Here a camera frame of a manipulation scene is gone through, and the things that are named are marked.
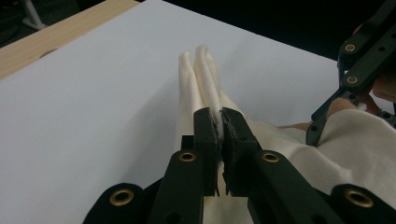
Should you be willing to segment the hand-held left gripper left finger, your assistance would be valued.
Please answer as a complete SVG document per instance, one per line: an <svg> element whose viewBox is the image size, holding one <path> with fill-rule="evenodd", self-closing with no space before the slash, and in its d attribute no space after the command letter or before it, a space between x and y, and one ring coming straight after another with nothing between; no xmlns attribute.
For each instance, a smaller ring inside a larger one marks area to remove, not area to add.
<svg viewBox="0 0 396 224"><path fill-rule="evenodd" d="M193 113L193 134L182 136L181 149L195 150L203 156L204 195L218 195L219 134L209 107Z"/></svg>

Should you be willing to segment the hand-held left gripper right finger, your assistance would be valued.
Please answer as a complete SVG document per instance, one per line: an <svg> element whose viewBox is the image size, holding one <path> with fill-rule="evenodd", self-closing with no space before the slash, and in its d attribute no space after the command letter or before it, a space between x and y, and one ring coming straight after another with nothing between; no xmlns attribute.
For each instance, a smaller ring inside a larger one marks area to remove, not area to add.
<svg viewBox="0 0 396 224"><path fill-rule="evenodd" d="M252 186L250 163L259 149L259 144L240 112L223 107L221 115L224 130L221 154L226 193L233 197L247 197Z"/></svg>

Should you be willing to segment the cream baby bodysuit brown trim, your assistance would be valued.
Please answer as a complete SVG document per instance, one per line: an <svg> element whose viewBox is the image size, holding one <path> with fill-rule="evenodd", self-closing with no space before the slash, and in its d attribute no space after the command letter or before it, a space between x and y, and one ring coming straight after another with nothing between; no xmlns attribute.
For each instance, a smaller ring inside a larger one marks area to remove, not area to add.
<svg viewBox="0 0 396 224"><path fill-rule="evenodd" d="M396 224L396 130L384 120L338 98L312 147L304 140L305 123L276 127L247 118L223 92L206 46L180 54L178 80L178 135L191 133L194 113L208 107L226 147L221 109L227 107L248 136L235 179L244 190L221 181L221 196L204 201L209 224L250 222L246 203L278 224Z"/></svg>

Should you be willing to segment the wooden table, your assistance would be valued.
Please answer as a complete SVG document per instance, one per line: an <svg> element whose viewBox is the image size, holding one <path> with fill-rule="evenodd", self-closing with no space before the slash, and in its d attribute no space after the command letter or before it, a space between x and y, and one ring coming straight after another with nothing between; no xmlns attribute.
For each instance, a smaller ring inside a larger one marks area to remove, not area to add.
<svg viewBox="0 0 396 224"><path fill-rule="evenodd" d="M105 0L0 49L0 80L34 63L92 29L136 7L135 0Z"/></svg>

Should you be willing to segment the grey metal stand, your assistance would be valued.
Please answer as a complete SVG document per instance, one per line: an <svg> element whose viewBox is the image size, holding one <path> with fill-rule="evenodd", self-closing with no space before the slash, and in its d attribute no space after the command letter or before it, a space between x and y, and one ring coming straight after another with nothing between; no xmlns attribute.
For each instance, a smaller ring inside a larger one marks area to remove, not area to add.
<svg viewBox="0 0 396 224"><path fill-rule="evenodd" d="M26 17L23 19L23 23L37 31L43 30L47 27L45 23L40 19L32 0L21 0Z"/></svg>

